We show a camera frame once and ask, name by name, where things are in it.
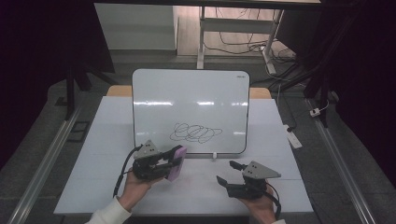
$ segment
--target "white wall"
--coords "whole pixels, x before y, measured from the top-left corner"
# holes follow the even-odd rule
[[[172,6],[95,4],[109,49],[176,49]]]

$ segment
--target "metal rail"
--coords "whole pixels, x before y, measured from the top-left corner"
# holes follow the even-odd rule
[[[7,224],[17,224],[24,223],[26,218],[29,216],[30,211],[35,204],[35,200],[41,189],[43,188],[50,171],[58,158],[59,153],[61,152],[62,147],[64,146],[64,142],[67,139],[67,136],[70,133],[70,130],[73,128],[73,125],[78,117],[79,112],[81,111],[84,96],[81,99],[80,104],[71,115],[69,120],[65,120],[59,131],[57,132],[55,138],[53,139],[51,145],[49,146],[49,150],[47,151],[44,159],[41,161],[37,170],[35,171],[35,175],[30,181],[26,191],[23,193],[20,201],[14,209],[10,219]]]
[[[306,99],[305,101],[310,108],[313,108],[309,100]],[[332,157],[335,168],[337,169],[338,174],[344,182],[346,191],[348,192],[353,204],[355,205],[356,211],[361,218],[361,222],[364,224],[375,224],[376,221],[373,212],[370,210],[370,207],[364,199],[364,196],[361,193],[361,189],[359,188],[355,179],[349,172],[347,164],[344,161],[343,156],[338,149],[338,146],[335,144],[330,130],[328,128],[325,128],[322,122],[320,122],[320,120],[318,119],[315,120],[315,123],[322,139],[324,140],[326,148],[329,150],[329,154]]]

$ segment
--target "wrist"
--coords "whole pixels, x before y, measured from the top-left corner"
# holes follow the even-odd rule
[[[128,212],[131,212],[132,208],[134,207],[134,202],[132,202],[129,197],[126,197],[124,195],[121,195],[120,197],[117,197],[117,200],[119,201],[120,205]]]
[[[272,224],[276,222],[275,214],[273,211],[265,210],[252,215],[257,219],[260,224]]]

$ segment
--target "black fabric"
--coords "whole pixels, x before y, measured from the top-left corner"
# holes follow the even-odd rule
[[[332,59],[337,112],[396,186],[396,17],[389,1],[368,1]]]
[[[71,64],[114,68],[92,3],[1,1],[0,30],[3,167]]]

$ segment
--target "table surface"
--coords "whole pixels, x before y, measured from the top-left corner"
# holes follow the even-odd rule
[[[90,214],[111,201],[121,165],[133,145],[131,90],[130,86],[112,87],[103,98],[55,214]],[[312,212],[275,101],[268,99],[266,89],[250,92],[267,93],[267,99],[250,99],[247,149],[232,160],[257,161],[282,174],[269,180],[279,192],[282,212]],[[229,160],[186,159],[180,177],[153,186],[133,212],[136,216],[247,216],[246,207],[229,198],[217,183],[216,175],[229,183],[243,183],[242,174],[229,166]]]

